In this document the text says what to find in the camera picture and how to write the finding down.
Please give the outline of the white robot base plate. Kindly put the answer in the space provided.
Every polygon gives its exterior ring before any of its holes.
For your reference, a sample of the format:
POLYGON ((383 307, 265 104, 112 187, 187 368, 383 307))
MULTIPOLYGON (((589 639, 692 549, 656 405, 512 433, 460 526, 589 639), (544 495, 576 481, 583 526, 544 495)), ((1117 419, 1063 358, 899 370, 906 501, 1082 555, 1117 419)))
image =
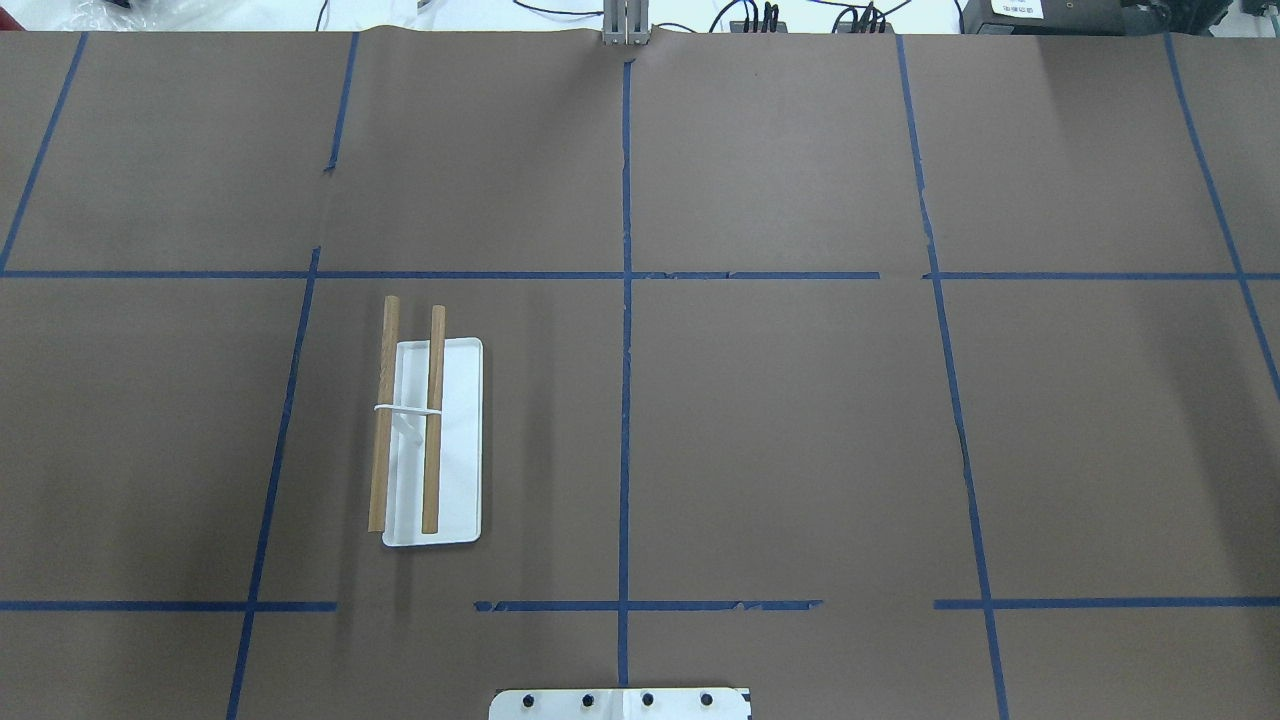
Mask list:
POLYGON ((750 691, 731 687, 511 689, 489 719, 751 719, 750 691))

